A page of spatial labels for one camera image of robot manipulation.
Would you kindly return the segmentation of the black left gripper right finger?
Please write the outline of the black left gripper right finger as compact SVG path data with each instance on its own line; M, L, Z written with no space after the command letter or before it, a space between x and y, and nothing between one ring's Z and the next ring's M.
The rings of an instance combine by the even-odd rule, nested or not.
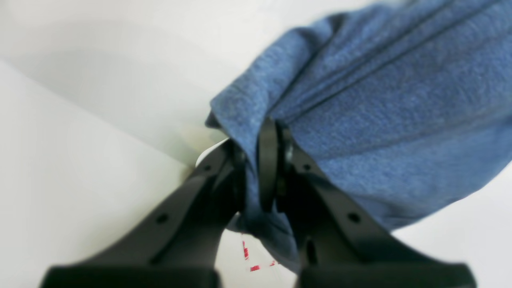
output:
M297 288L475 288L466 264L419 253L331 184L282 122L258 134L259 201L284 213L298 248Z

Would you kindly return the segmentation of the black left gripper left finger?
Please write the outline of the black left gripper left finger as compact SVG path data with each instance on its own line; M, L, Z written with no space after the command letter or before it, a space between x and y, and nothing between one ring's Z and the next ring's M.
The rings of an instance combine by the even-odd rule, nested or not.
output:
M224 229L244 205L244 161L225 140L132 231L89 259L51 267L41 287L223 287L214 264Z

